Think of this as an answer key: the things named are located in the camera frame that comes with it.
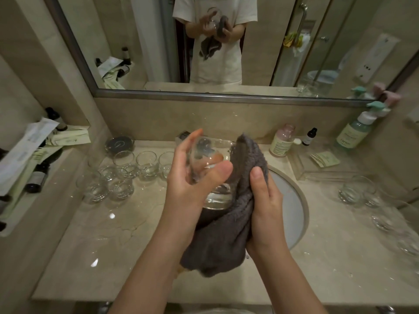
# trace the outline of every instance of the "clear tray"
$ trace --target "clear tray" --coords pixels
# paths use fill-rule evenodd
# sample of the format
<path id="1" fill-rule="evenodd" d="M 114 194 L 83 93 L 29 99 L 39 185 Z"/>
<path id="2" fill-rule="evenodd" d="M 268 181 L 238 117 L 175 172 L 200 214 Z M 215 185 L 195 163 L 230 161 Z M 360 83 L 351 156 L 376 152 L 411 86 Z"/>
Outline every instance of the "clear tray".
<path id="1" fill-rule="evenodd" d="M 310 156 L 325 151 L 332 152 L 340 164 L 321 168 Z M 333 138 L 316 137 L 310 146 L 293 146 L 288 159 L 297 180 L 345 181 L 354 175 L 370 174 L 359 160 L 356 149 L 349 152 L 341 149 L 335 145 Z"/>

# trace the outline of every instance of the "gray towel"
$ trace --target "gray towel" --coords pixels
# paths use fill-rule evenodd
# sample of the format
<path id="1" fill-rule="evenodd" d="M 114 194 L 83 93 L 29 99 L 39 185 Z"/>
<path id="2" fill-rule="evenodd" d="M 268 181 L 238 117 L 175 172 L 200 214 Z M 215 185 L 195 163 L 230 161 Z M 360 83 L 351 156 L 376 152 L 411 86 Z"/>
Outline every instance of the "gray towel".
<path id="1" fill-rule="evenodd" d="M 244 134 L 237 139 L 231 162 L 234 170 L 243 172 L 235 187 L 232 205 L 226 210 L 202 210 L 192 243 L 181 259 L 182 267 L 199 270 L 205 277 L 228 272 L 243 263 L 254 208 L 250 171 L 259 166 L 268 180 L 268 164 L 263 153 L 257 143 Z"/>
<path id="2" fill-rule="evenodd" d="M 217 36 L 220 38 L 225 36 L 223 29 L 227 28 L 227 21 L 228 17 L 223 15 L 221 20 L 216 23 Z M 204 61 L 206 61 L 208 58 L 213 57 L 215 52 L 219 51 L 221 47 L 223 47 L 222 43 L 217 41 L 214 36 L 207 37 L 201 43 L 201 51 L 199 52 L 199 56 L 201 56 Z"/>

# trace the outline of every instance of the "white oval sink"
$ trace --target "white oval sink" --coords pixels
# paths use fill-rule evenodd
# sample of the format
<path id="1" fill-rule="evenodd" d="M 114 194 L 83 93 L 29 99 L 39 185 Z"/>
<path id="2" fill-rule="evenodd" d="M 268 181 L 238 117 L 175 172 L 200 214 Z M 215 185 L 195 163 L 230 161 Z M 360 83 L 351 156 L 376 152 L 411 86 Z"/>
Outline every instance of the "white oval sink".
<path id="1" fill-rule="evenodd" d="M 306 197 L 298 185 L 281 171 L 269 166 L 270 174 L 284 195 L 282 204 L 285 239 L 293 248 L 304 236 L 308 227 L 309 213 Z"/>

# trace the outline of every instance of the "t-shirt sleeve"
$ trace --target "t-shirt sleeve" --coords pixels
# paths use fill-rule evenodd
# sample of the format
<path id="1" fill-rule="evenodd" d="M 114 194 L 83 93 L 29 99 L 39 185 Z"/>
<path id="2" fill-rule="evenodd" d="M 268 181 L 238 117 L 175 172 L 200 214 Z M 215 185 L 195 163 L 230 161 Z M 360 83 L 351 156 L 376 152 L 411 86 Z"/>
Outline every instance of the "t-shirt sleeve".
<path id="1" fill-rule="evenodd" d="M 194 0 L 175 0 L 173 17 L 180 21 L 195 22 Z"/>
<path id="2" fill-rule="evenodd" d="M 240 0 L 236 24 L 258 20 L 258 0 Z"/>

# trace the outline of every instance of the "mirror frame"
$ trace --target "mirror frame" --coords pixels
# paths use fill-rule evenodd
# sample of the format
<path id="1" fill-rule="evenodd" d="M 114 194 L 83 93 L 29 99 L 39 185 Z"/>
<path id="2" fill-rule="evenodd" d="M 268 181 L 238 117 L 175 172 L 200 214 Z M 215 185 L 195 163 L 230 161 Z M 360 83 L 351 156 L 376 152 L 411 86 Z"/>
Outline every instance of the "mirror frame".
<path id="1" fill-rule="evenodd" d="M 86 82 L 91 94 L 95 98 L 118 99 L 147 99 L 147 100 L 181 100 L 195 102 L 235 102 L 235 103 L 262 103 L 276 105 L 307 105 L 325 107 L 359 108 L 364 107 L 370 100 L 348 100 L 337 98 L 308 98 L 308 97 L 280 97 L 244 94 L 214 94 L 193 92 L 162 92 L 146 90 L 115 90 L 101 89 L 87 65 L 87 62 L 77 43 L 71 26 L 58 0 L 44 0 L 55 24 L 58 27 L 76 65 Z M 387 90 L 396 92 L 419 66 L 419 51 L 411 58 L 403 70 L 392 81 Z"/>

